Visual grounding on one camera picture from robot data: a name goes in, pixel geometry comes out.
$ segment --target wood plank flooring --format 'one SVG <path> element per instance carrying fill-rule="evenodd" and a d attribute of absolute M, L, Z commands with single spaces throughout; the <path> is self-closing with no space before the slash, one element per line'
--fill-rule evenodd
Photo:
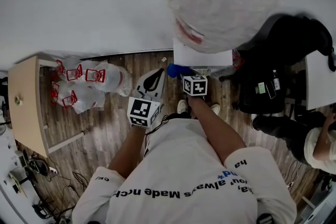
<path fill-rule="evenodd" d="M 132 75 L 133 85 L 138 78 L 146 72 L 156 69 L 167 69 L 169 63 L 173 62 L 172 52 L 156 52 L 148 54 L 111 56 L 96 59 L 99 61 L 108 60 L 117 66 L 125 67 Z M 65 109 L 59 105 L 53 106 L 50 103 L 51 72 L 46 68 L 44 75 L 40 77 L 41 106 L 43 111 L 44 124 L 48 125 L 47 141 L 49 146 L 53 146 L 81 131 L 85 136 L 68 146 L 51 153 L 46 161 L 59 170 L 59 175 L 64 177 L 52 177 L 49 179 L 37 175 L 38 184 L 36 188 L 43 198 L 49 197 L 54 202 L 52 205 L 56 212 L 73 206 L 78 200 L 78 195 L 70 188 L 74 186 L 79 196 L 83 192 L 82 186 L 74 179 L 72 171 L 81 173 L 89 180 L 98 166 L 108 166 L 120 148 L 130 124 L 127 120 L 128 98 L 121 97 L 115 93 L 106 94 L 106 102 L 103 110 L 91 109 L 77 115 L 72 109 Z M 271 150 L 279 169 L 283 173 L 287 182 L 291 178 L 295 180 L 290 188 L 290 193 L 298 203 L 304 193 L 311 187 L 318 171 L 306 165 L 293 164 L 295 160 L 288 151 L 283 140 L 277 140 L 262 132 L 251 128 L 251 115 L 233 110 L 231 104 L 238 99 L 238 90 L 231 81 L 219 82 L 209 81 L 208 98 L 210 102 L 217 102 L 221 106 L 220 117 L 229 123 L 244 139 L 248 146 L 262 146 Z M 165 114 L 175 112 L 179 99 L 183 97 L 181 84 L 176 79 L 166 76 L 163 98 L 164 104 L 162 113 L 156 120 L 156 124 L 161 121 Z"/>

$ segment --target white shoe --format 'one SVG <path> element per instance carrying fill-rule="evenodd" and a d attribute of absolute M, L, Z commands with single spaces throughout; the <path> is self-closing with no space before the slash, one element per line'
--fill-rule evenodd
<path fill-rule="evenodd" d="M 177 113 L 181 114 L 183 112 L 188 112 L 188 105 L 184 99 L 181 99 L 177 104 Z"/>
<path fill-rule="evenodd" d="M 220 112 L 220 105 L 219 104 L 213 104 L 210 106 L 210 109 L 218 116 Z"/>

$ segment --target forearm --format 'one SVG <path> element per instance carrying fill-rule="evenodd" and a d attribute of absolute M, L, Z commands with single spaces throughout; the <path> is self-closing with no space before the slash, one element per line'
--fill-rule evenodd
<path fill-rule="evenodd" d="M 145 132 L 146 130 L 143 128 L 131 127 L 126 140 L 112 159 L 108 169 L 118 172 L 123 178 L 127 178 L 138 165 Z"/>
<path fill-rule="evenodd" d="M 328 127 L 326 124 L 323 126 L 313 152 L 313 157 L 319 161 L 327 161 L 330 159 L 329 150 L 331 143 L 328 138 Z"/>
<path fill-rule="evenodd" d="M 218 117 L 203 100 L 191 98 L 189 105 L 222 163 L 232 152 L 246 147 L 239 134 Z"/>

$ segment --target person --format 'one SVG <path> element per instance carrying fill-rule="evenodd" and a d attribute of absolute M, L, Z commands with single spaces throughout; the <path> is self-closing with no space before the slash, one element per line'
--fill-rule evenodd
<path fill-rule="evenodd" d="M 109 167 L 92 176 L 74 224 L 294 223 L 296 205 L 270 151 L 246 147 L 218 107 L 194 97 L 188 104 L 191 115 L 180 101 L 184 115 L 148 137 L 139 164 L 146 130 L 131 127 Z"/>
<path fill-rule="evenodd" d="M 321 112 L 310 112 L 299 117 L 299 122 L 287 117 L 259 115 L 253 128 L 286 141 L 293 156 L 304 164 L 336 174 L 335 114 L 325 117 Z"/>

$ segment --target hand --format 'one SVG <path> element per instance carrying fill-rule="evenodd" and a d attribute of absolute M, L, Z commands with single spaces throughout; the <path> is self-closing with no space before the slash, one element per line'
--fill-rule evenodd
<path fill-rule="evenodd" d="M 329 127 L 332 123 L 334 123 L 336 121 L 335 113 L 330 113 L 325 120 L 326 121 L 324 122 L 324 125 L 326 127 Z"/>

